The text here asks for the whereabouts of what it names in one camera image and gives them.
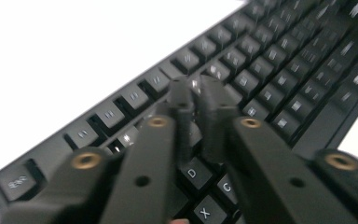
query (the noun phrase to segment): white background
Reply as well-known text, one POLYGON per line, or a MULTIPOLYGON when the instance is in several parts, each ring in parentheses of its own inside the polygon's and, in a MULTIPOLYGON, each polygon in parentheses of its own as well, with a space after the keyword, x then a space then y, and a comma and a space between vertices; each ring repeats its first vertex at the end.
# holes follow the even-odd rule
POLYGON ((0 168, 239 5, 0 1, 0 168))

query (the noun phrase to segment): brass insert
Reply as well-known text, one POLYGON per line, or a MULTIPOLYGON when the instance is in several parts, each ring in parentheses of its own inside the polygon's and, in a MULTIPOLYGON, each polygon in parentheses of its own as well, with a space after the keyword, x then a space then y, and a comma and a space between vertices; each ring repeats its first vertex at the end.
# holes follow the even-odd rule
POLYGON ((98 165, 101 161, 101 156, 96 153, 86 152, 80 154, 72 160, 72 166, 76 169, 86 170, 98 165))
POLYGON ((357 169, 357 163, 352 158, 341 154, 330 154, 324 160, 340 170, 352 171, 357 169))
POLYGON ((151 127, 161 128, 167 125, 167 120, 163 118, 152 118, 147 123, 151 127))
POLYGON ((260 121, 257 119, 243 119, 241 120, 241 124, 248 128, 259 128, 261 126, 260 121))

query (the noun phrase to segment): function key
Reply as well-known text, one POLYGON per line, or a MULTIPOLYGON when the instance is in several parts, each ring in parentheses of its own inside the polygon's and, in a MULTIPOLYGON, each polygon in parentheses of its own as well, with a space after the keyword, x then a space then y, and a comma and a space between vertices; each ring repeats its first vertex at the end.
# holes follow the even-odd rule
POLYGON ((76 149, 97 147, 105 140, 105 137, 93 122, 78 120, 66 128, 64 139, 72 149, 76 149))
POLYGON ((225 27, 219 25, 212 29, 208 37, 210 37, 218 45, 218 48, 222 49, 230 43, 232 34, 225 27))
POLYGON ((0 178, 0 189, 11 202, 33 198, 43 181, 43 176, 32 161, 18 164, 5 171, 0 178))
POLYGON ((181 49, 176 53, 173 63, 185 75, 189 75, 200 65, 200 59, 190 49, 181 49))
POLYGON ((108 135, 112 135, 121 128, 125 120, 123 112, 112 101, 98 105, 95 114, 93 118, 108 135))
POLYGON ((192 48, 202 60, 207 61, 216 53, 216 45, 210 39, 202 36, 198 38, 192 48))
POLYGON ((157 68, 145 74, 145 88, 150 94, 158 99, 168 91, 170 80, 157 68))
POLYGON ((207 195, 194 209, 196 219, 201 223, 223 223, 227 218, 226 212, 209 195, 207 195))
POLYGON ((149 97, 137 85, 130 85, 122 90, 118 100, 133 115, 138 115, 148 106, 149 97))

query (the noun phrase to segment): black keyboard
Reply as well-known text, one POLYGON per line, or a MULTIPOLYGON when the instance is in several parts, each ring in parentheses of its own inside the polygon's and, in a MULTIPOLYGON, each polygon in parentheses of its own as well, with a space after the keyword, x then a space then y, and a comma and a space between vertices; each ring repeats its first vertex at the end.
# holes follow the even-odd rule
MULTIPOLYGON (((0 171, 0 212, 42 190, 55 168, 85 146, 125 151, 141 121, 164 102, 170 80, 219 79, 245 116, 264 119, 298 156, 335 148, 358 117, 358 1, 255 0, 142 73, 0 171)), ((173 217, 244 223, 224 164, 200 155, 177 170, 173 217)))

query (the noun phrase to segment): screw hole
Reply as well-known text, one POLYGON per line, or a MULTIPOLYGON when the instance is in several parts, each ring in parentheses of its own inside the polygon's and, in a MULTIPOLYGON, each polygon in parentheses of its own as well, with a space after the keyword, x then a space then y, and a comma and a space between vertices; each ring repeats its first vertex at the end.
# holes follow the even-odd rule
POLYGON ((291 178, 290 179, 290 184, 292 184, 296 188, 300 188, 300 189, 305 187, 304 181, 302 181, 302 179, 297 178, 297 177, 291 178))
POLYGON ((135 185, 138 186, 139 188, 145 187, 150 183, 150 178, 146 175, 141 175, 138 176, 135 179, 135 185))

